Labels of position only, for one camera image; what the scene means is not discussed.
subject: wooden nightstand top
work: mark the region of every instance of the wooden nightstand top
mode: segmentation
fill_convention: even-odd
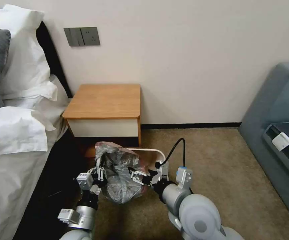
[[[140,85],[83,84],[62,116],[65,119],[138,118]]]

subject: white tag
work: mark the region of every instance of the white tag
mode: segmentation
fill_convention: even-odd
[[[280,133],[272,140],[273,145],[281,152],[284,148],[289,146],[289,137],[284,133]]]

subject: power outlet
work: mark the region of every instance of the power outlet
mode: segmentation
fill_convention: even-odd
[[[85,46],[100,45],[97,27],[80,28]]]

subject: plastic bag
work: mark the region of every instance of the plastic bag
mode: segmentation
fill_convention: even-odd
[[[96,160],[105,155],[104,169],[108,184],[102,188],[103,195],[118,204],[140,197],[145,191],[145,186],[134,182],[128,170],[128,167],[132,167],[145,171],[139,156],[115,143],[97,142],[95,148]]]

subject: black headboard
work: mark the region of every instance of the black headboard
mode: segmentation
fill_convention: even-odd
[[[50,67],[50,74],[54,74],[58,77],[60,83],[63,85],[67,93],[67,96],[72,98],[72,93],[68,86],[64,71],[62,70],[57,51],[44,22],[41,22],[39,28],[37,29],[36,36],[40,46],[45,52],[48,65]]]

